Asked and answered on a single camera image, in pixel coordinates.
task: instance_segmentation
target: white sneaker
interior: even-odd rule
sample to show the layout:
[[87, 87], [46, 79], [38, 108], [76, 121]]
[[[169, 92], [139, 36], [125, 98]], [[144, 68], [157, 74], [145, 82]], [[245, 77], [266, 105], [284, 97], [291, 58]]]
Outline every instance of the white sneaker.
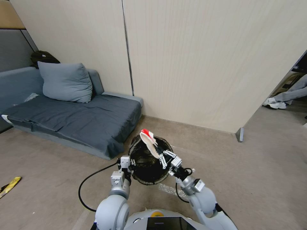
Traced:
[[275, 98], [270, 97], [270, 98], [266, 99], [266, 100], [263, 102], [263, 105], [266, 106], [266, 105], [268, 105], [268, 104], [272, 104], [272, 103], [275, 103], [275, 102], [276, 102]]
[[272, 109], [286, 109], [286, 103], [284, 102], [276, 102], [276, 103], [271, 103], [268, 104], [268, 106], [270, 106]]

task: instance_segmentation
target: gray sofa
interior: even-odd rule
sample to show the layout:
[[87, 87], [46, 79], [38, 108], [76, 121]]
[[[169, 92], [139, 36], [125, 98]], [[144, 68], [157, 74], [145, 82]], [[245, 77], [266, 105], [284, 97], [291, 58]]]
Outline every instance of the gray sofa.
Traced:
[[39, 70], [26, 67], [0, 73], [0, 125], [14, 127], [81, 151], [112, 159], [135, 128], [143, 100], [104, 92], [97, 71], [88, 69], [93, 97], [89, 103], [43, 96]]

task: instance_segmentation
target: screen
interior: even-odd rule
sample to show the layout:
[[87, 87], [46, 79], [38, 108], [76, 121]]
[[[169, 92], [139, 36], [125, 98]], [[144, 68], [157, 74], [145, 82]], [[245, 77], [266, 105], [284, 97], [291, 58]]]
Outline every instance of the screen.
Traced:
[[147, 230], [196, 230], [182, 217], [149, 217]]

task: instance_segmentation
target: black backpack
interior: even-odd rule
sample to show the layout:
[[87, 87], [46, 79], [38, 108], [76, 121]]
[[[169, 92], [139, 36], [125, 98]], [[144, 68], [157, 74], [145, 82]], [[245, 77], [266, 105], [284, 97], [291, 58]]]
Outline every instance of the black backpack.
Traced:
[[46, 51], [35, 51], [33, 54], [31, 54], [31, 61], [33, 67], [38, 69], [37, 62], [46, 62], [46, 63], [60, 63], [54, 56], [52, 56], [50, 53]]

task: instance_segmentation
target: wall seam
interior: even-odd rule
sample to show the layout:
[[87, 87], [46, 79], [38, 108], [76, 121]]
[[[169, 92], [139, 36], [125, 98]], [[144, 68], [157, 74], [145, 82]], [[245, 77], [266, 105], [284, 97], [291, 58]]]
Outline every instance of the wall seam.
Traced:
[[127, 55], [128, 55], [128, 65], [129, 65], [129, 73], [130, 73], [130, 81], [131, 81], [131, 90], [132, 90], [132, 96], [134, 96], [132, 69], [131, 69], [130, 54], [129, 54], [129, 43], [128, 43], [126, 18], [125, 18], [125, 10], [124, 10], [124, 2], [123, 1], [124, 0], [122, 0], [122, 15], [123, 15], [123, 18], [124, 18], [124, 30], [125, 30], [126, 47], [127, 47]]

